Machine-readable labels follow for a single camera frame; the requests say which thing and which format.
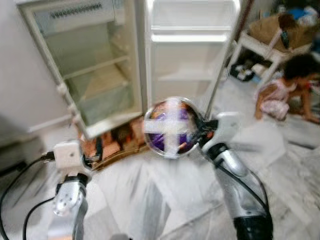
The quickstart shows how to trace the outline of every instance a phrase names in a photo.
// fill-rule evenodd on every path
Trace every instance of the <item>white tape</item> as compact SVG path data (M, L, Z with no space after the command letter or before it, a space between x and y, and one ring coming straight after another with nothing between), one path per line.
M172 133L177 131L178 134L185 134L188 132L188 124L184 121L159 121L156 119L144 120L143 131L146 134L160 134L160 133Z
M166 118L164 120L164 152L167 158L176 158L177 152L180 145L180 136L177 128L175 128L176 123L180 118L180 101L177 98L168 98L166 101Z

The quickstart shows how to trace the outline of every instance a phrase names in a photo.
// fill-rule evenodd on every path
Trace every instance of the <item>black cable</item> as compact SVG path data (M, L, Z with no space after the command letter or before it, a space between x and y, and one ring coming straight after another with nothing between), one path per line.
M54 199L55 197L49 198L47 200L44 200L42 202L39 202L37 205L35 205L33 208L31 208L31 210L28 212L28 214L26 215L25 219L24 219L24 223L23 223L23 230L22 230L22 239L23 240L27 240L27 225L28 225L28 220L31 216L31 214L34 212L34 210L36 210L38 207L40 207L41 205L50 202Z
M268 196L267 196L267 191L265 189L265 186L264 184L262 183L262 181L260 180L260 178L253 172L253 171L250 171L250 173L254 176L254 178L258 181L261 189L262 189L262 192L263 192L263 196L264 196L264 199L265 199L265 205L266 207L268 208L268 210L270 210L269 208L269 201L268 201Z
M265 211L267 219L270 222L270 228L271 228L271 231L272 231L273 230L273 222L272 222L272 217L271 217L271 214L270 214L270 211L269 211L269 204L266 205L264 203L264 201L262 201L262 199L247 184L245 184L240 178L238 178L237 176L232 174L230 171L225 169L222 165L218 165L217 168L220 169L225 174L227 174L229 177L231 177L237 183L239 183L245 190L247 190L259 202L259 204L263 207L263 209Z
M0 234L3 237L3 240L9 240L5 228L4 228L4 223L2 220L2 203L6 197L6 195L8 194L9 190L12 188L12 186L16 183L17 179L24 174L30 167L32 167L34 164L38 163L38 162L44 162L44 161L50 161L50 160L54 160L55 159L55 155L53 153L53 151L49 151L47 152L45 155L41 156L40 158L38 158L37 160L34 160L33 162L31 162L28 166L26 166L19 174L18 176L16 176L14 178L14 180L10 183L10 185L6 188L6 190L3 192L1 198L0 198Z

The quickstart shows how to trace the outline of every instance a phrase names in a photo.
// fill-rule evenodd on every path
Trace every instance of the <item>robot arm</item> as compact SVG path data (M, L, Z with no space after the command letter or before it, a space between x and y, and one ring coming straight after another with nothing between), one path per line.
M91 169L86 164L79 141L57 144L55 163L65 176L58 184L53 200L53 219L49 226L49 240L82 240L84 217L88 210L86 186L91 179Z
M196 142L213 164L238 240L272 240L273 223L265 189L226 144L238 131L238 122L235 113L221 113L212 121L201 120ZM207 137L209 132L214 132L213 137ZM99 156L85 159L78 141L60 143L53 151L56 167L66 177L57 187L48 239L82 240L88 210L86 185L92 174L90 162Z
M202 134L198 142L213 164L238 240L271 240L273 223L264 186L226 144L238 131L238 122L235 113L220 113L214 136Z

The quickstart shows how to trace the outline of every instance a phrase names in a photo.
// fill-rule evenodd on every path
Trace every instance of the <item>white stool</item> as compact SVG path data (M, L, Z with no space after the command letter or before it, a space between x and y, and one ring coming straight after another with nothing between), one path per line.
M228 71L230 71L231 65L237 62L242 47L249 49L260 56L265 56L269 50L267 44L260 42L259 40L253 38L252 36L249 36L246 31L241 32L241 36L238 41L238 44L228 64L228 67L227 67ZM307 53L310 47L311 47L311 43L303 45L301 47L297 47L291 52L281 52L279 50L272 49L266 58L266 60L271 61L272 64L267 70L267 74L265 74L265 76L260 81L257 87L260 88L271 79L271 77L277 70L280 63L288 60L294 55Z

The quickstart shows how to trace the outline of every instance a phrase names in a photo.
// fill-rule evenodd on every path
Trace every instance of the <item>child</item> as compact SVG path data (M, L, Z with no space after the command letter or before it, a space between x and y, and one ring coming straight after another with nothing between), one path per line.
M301 97L304 119L313 123L319 123L319 119L313 116L309 97L309 80L320 72L320 65L310 54L301 54L287 61L284 75L272 80L263 87L257 97L255 106L255 118L261 119L263 113L269 114L280 121L286 119L289 111L288 100L292 97Z

